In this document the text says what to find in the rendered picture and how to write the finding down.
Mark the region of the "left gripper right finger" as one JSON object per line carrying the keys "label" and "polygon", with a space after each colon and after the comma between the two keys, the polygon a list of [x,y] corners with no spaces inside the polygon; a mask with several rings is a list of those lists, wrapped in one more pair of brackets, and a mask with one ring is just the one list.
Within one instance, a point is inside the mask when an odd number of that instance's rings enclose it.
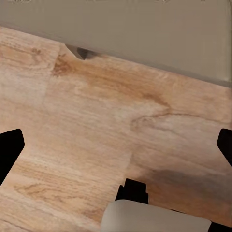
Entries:
{"label": "left gripper right finger", "polygon": [[232,166],[232,130],[225,128],[221,129],[218,136],[217,146]]}

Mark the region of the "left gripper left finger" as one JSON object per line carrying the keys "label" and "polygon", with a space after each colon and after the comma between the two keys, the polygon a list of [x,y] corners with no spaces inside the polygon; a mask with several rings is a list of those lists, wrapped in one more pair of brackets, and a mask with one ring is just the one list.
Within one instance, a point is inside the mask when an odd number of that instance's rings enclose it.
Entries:
{"label": "left gripper left finger", "polygon": [[0,186],[25,146],[21,129],[0,134]]}

